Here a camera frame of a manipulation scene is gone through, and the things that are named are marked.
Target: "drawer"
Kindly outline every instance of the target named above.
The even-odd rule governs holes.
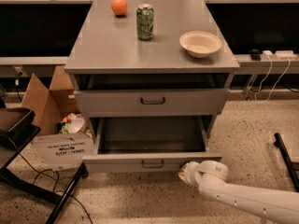
[[[75,91],[87,117],[190,116],[220,114],[227,89]]]
[[[229,73],[158,73],[74,75],[78,90],[219,89],[228,87]]]
[[[89,172],[178,171],[186,162],[221,159],[207,146],[200,117],[100,119]]]

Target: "soda can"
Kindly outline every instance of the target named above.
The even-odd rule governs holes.
[[[137,9],[137,35],[141,40],[152,39],[153,8],[150,4],[141,4]]]

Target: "white box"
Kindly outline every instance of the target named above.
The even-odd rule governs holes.
[[[93,140],[84,133],[37,136],[32,144],[53,171],[79,168],[83,155],[94,150]]]

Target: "power strip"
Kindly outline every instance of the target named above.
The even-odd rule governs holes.
[[[292,50],[278,50],[275,55],[278,59],[295,59],[297,57]]]

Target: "cabinet top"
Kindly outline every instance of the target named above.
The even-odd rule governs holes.
[[[94,0],[67,59],[69,74],[234,72],[238,63],[226,44],[205,0],[127,0],[124,17],[111,10],[112,0]],[[136,10],[142,3],[154,9],[153,38],[136,33]],[[189,31],[219,37],[222,48],[206,58],[193,58],[179,44]]]

